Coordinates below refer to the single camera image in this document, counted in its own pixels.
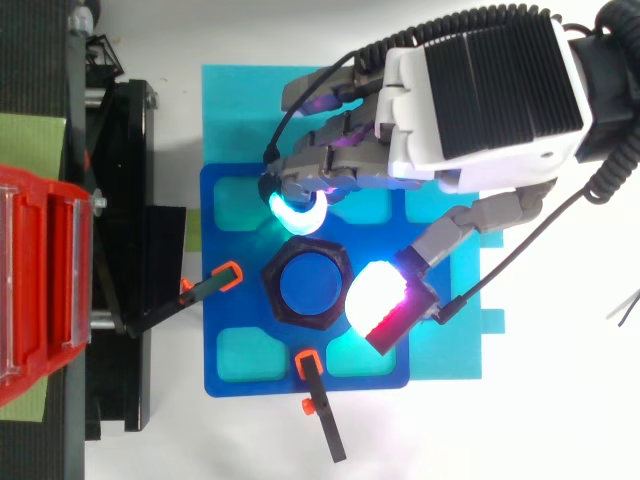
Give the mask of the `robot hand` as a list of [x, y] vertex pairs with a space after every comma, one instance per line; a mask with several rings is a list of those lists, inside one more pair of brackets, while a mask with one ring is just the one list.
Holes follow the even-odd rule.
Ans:
[[282, 92], [286, 118], [329, 112], [289, 155], [267, 144], [261, 194], [291, 232], [361, 189], [428, 183], [475, 195], [389, 260], [368, 263], [345, 298], [352, 328], [379, 353], [422, 319], [446, 323], [427, 273], [475, 234], [535, 219], [594, 123], [583, 69], [548, 12], [498, 5], [441, 17], [346, 54]]

